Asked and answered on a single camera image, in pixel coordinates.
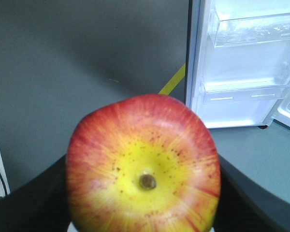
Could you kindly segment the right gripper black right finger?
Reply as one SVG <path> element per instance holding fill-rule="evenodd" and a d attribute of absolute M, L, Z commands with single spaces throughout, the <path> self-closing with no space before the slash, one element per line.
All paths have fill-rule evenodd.
<path fill-rule="evenodd" d="M 214 221 L 216 232 L 290 232 L 290 203 L 219 158 L 221 195 Z"/>

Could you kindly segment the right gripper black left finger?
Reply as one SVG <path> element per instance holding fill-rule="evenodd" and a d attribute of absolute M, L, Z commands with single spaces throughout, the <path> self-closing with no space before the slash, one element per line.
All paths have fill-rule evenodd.
<path fill-rule="evenodd" d="M 66 157 L 33 180 L 0 199 L 0 232 L 66 232 Z"/>

